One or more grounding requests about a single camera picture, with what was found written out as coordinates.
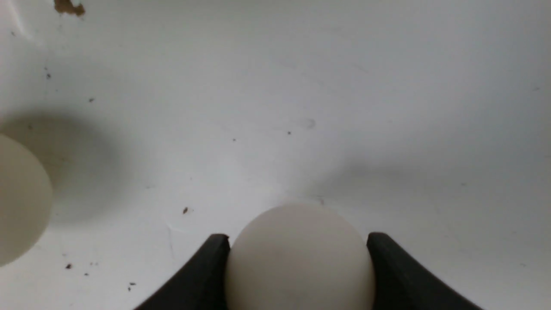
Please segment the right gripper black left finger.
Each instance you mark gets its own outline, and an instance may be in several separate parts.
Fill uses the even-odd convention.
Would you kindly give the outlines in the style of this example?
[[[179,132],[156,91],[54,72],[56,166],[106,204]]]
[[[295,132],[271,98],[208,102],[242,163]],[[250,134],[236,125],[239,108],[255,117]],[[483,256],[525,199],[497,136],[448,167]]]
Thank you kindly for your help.
[[[212,234],[169,281],[138,310],[226,310],[224,275],[229,237]]]

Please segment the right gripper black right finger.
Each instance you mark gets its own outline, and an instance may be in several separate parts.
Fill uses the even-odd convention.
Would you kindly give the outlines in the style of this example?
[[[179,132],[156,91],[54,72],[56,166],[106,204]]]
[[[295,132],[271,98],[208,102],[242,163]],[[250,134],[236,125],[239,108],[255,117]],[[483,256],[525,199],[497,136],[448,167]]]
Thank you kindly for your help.
[[[479,310],[384,232],[367,239],[375,271],[374,310]]]

